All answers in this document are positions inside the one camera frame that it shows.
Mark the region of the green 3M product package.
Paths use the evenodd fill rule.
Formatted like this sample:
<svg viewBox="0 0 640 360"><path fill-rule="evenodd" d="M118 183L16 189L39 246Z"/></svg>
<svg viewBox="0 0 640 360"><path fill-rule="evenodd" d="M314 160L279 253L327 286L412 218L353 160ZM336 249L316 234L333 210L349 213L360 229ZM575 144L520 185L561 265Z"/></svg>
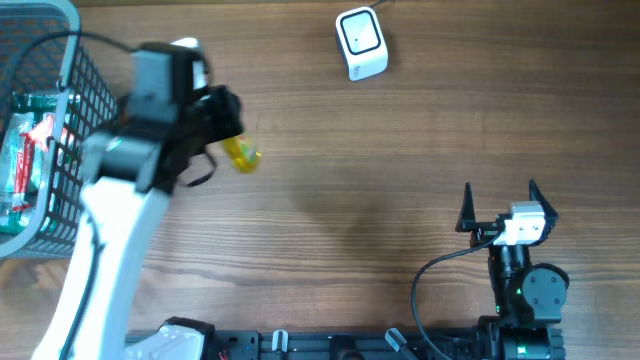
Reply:
<svg viewBox="0 0 640 360"><path fill-rule="evenodd" d="M1 232L21 233L36 210L58 96L15 94L1 149Z"/></svg>

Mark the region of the small yellow oil bottle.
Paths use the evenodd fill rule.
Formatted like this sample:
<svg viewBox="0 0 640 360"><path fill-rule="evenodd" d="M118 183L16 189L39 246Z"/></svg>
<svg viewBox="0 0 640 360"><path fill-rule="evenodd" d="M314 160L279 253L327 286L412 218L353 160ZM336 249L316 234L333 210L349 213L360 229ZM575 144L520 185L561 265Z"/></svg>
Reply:
<svg viewBox="0 0 640 360"><path fill-rule="evenodd" d="M222 147L237 171L251 173L257 169L261 153L249 135L241 134L225 139Z"/></svg>

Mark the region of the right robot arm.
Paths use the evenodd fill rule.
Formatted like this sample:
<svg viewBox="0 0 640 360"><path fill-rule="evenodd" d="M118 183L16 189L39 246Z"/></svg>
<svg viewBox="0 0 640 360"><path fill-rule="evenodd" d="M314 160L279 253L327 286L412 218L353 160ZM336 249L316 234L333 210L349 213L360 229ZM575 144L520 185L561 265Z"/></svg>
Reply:
<svg viewBox="0 0 640 360"><path fill-rule="evenodd" d="M481 359L561 360L567 357L562 320L568 274L550 263L531 262L530 249L546 241L559 215L531 180L527 201L513 202L493 221L476 219L472 188L465 185L456 224L470 233L470 248L488 250L495 316L482 316L474 341Z"/></svg>

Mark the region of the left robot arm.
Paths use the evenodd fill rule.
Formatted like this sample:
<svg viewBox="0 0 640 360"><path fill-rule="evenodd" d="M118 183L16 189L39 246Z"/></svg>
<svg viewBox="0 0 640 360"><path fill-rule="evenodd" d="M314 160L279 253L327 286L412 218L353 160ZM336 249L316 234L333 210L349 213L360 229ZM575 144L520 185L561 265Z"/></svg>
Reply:
<svg viewBox="0 0 640 360"><path fill-rule="evenodd" d="M181 175L212 143L239 137L239 98L210 80L197 40L133 52L134 82L113 125L82 144L83 210L68 272L37 359L204 359L212 325L180 317L126 341L141 268Z"/></svg>

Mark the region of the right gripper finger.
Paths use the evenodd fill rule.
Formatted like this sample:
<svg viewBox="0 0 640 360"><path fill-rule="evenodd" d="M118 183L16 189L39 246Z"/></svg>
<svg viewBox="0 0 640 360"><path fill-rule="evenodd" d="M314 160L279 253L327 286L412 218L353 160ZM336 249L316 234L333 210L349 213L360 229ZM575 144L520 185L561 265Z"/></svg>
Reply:
<svg viewBox="0 0 640 360"><path fill-rule="evenodd" d="M531 201L537 201L544 212L544 216L547 220L558 220L559 215L556 210L551 206L548 200L544 197L541 190L534 179L529 180L529 199Z"/></svg>
<svg viewBox="0 0 640 360"><path fill-rule="evenodd" d="M465 184L461 210L456 222L456 232L473 232L477 229L475 207L472 195L471 183Z"/></svg>

